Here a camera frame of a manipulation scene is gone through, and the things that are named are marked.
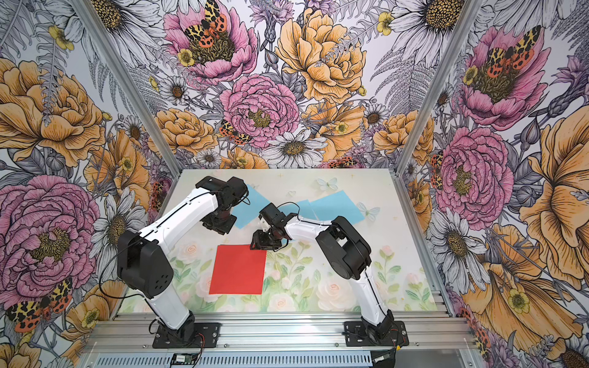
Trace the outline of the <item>light blue paper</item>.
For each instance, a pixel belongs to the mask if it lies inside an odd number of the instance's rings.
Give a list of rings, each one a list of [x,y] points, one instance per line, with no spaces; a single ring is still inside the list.
[[[270,203],[255,188],[250,185],[247,185],[247,187],[247,200],[232,209],[232,214],[236,217],[235,227],[237,228],[244,228],[250,222],[257,219],[259,212]]]
[[[338,216],[343,216],[355,225],[364,220],[362,212],[344,191],[311,202],[311,208],[321,221],[331,221]]]
[[[279,206],[279,210],[285,215],[297,213],[300,218],[317,220],[311,203],[308,200],[300,202],[286,202]]]

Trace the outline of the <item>red paper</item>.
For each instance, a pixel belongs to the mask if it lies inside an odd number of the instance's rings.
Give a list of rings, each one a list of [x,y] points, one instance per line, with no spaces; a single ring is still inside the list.
[[[266,256],[249,245],[219,245],[209,294],[262,294]]]

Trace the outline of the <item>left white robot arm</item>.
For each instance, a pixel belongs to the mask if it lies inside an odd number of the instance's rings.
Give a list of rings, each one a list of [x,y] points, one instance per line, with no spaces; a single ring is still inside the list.
[[[220,235],[230,232],[236,222],[232,208],[244,202],[248,187],[242,179],[227,181],[207,176],[181,203],[151,225],[134,232],[127,230],[117,243],[117,276],[139,291],[159,324],[154,348],[203,348],[204,328],[185,306],[173,286],[173,268],[168,256],[177,242],[198,223]]]

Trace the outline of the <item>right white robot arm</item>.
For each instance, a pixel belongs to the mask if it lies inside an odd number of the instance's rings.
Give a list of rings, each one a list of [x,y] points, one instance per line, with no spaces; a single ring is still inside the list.
[[[376,346],[395,343],[405,346],[409,340],[404,325],[395,320],[377,289],[371,268],[371,247],[343,216],[327,222],[306,219],[298,213],[283,213],[270,203],[259,213],[266,229],[252,236],[251,250],[278,251],[291,241],[304,241],[319,246],[333,271],[351,282],[360,306],[364,332],[352,334]]]

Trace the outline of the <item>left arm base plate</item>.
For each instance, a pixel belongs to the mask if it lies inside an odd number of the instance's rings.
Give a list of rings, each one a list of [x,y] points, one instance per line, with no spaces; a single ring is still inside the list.
[[[219,338],[219,323],[188,322],[179,330],[159,324],[152,343],[153,349],[215,348]]]

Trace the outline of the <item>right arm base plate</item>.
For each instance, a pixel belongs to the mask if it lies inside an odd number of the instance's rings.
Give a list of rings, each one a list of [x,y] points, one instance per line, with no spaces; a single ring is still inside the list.
[[[345,343],[347,347],[406,347],[410,344],[405,323],[400,320],[384,320],[374,326],[368,322],[344,322]]]

